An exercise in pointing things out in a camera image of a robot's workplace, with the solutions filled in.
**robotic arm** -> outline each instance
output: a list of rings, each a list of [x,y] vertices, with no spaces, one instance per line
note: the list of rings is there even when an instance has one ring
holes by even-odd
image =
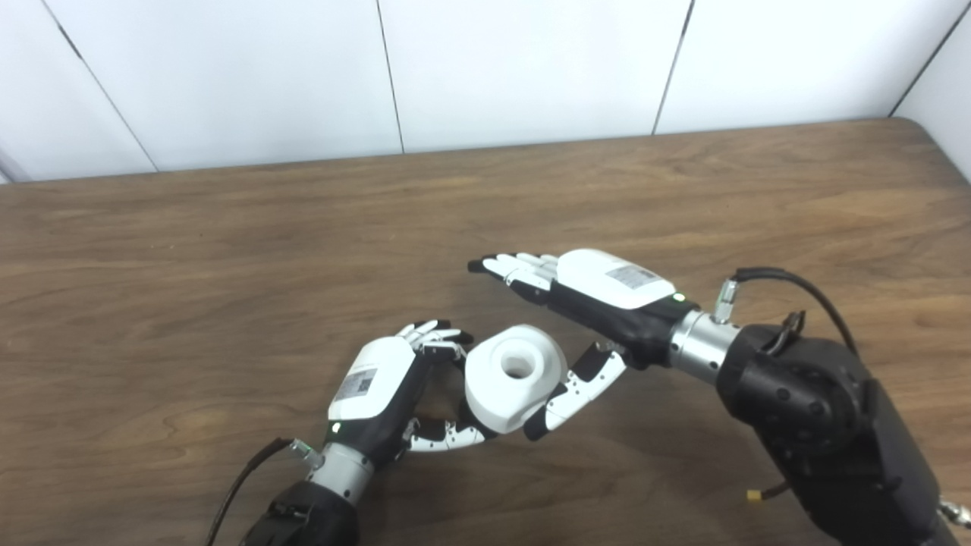
[[[617,344],[606,356],[587,351],[527,421],[531,439],[603,392],[619,377],[621,362],[677,368],[713,385],[728,413],[754,429],[809,517],[840,544],[956,546],[938,515],[942,510],[954,520],[954,506],[939,500],[933,473],[856,356],[839,314],[804,279],[773,268],[739,270],[708,314],[660,276],[600,251],[486,256],[469,270]],[[804,313],[782,325],[731,324],[739,285],[766,278],[812,293],[846,344],[801,336]]]
[[[375,472],[406,451],[443,451],[476,444],[474,427],[414,416],[432,368],[460,365],[472,336],[447,321],[408,324],[394,336],[365,345],[328,409],[322,452],[300,440],[277,440],[244,470],[214,522],[212,544],[225,508],[246,475],[289,446],[310,473],[277,495],[241,542],[245,546],[351,546],[357,543],[355,506]]]

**white wall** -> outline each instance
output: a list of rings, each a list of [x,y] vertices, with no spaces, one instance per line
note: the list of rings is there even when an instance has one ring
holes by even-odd
[[[964,16],[896,115],[923,125],[971,180],[971,17]]]
[[[40,0],[0,0],[0,169],[15,181],[153,171]]]
[[[658,133],[879,118],[968,0],[696,0]]]
[[[400,154],[374,0],[49,0],[161,170]]]
[[[650,134],[688,0],[381,0],[406,152]]]
[[[0,0],[0,170],[40,180],[883,117],[969,1],[48,0],[48,13]],[[966,83],[960,60],[939,62],[928,82]],[[901,113],[941,85],[921,82]]]

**white cylindrical object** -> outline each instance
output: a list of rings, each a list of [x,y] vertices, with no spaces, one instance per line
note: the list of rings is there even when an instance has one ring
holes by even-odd
[[[465,360],[465,396],[483,425],[512,432],[566,379],[566,357],[543,330],[520,324],[488,338]]]

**white robotic hand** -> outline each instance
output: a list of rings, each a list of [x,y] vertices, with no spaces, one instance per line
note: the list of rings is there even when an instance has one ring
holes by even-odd
[[[463,345],[469,343],[472,336],[448,321],[427,321],[408,324],[396,335],[365,345],[327,411],[326,443],[353,448],[381,468],[416,448],[416,438],[427,431],[458,431],[455,423],[415,418],[415,407],[432,368],[449,362],[461,367]],[[477,441],[482,437],[469,438],[463,445]]]
[[[697,309],[674,285],[625,259],[580,249],[563,256],[504,254],[469,262],[523,299],[604,335],[628,351],[628,364],[664,364],[673,324]]]
[[[607,253],[580,249],[563,256],[504,254],[469,262],[523,299],[585,325],[613,343],[593,344],[556,386],[547,403],[524,424],[536,440],[562,425],[604,392],[627,367],[667,365],[672,329],[694,304],[674,286],[639,265]]]

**barcode label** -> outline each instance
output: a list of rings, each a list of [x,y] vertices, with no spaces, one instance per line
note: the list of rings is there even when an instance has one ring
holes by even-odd
[[[348,375],[344,378],[344,383],[341,384],[341,388],[337,390],[337,396],[334,397],[334,400],[338,401],[366,395],[371,390],[371,383],[374,381],[374,376],[377,373],[378,368],[371,368]]]
[[[624,267],[618,267],[613,271],[608,271],[607,276],[620,281],[631,290],[637,290],[658,279],[657,275],[654,275],[651,271],[633,263]]]

